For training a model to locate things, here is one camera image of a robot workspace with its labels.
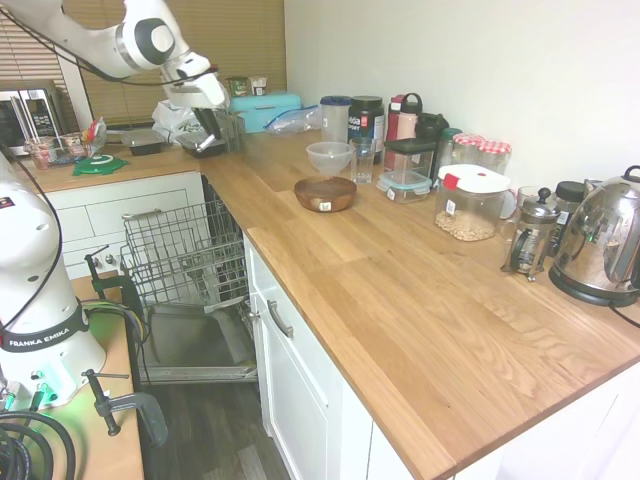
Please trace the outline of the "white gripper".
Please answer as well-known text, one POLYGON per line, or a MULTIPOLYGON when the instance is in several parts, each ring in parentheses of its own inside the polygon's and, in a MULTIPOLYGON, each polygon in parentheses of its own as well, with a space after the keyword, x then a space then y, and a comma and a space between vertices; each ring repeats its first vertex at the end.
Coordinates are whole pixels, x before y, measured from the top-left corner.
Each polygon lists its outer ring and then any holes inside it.
POLYGON ((221 139, 220 126, 212 109, 226 109, 229 96, 216 73, 207 73, 180 84, 164 85, 163 89, 174 105, 192 109, 201 127, 200 143, 209 135, 216 140, 221 139))

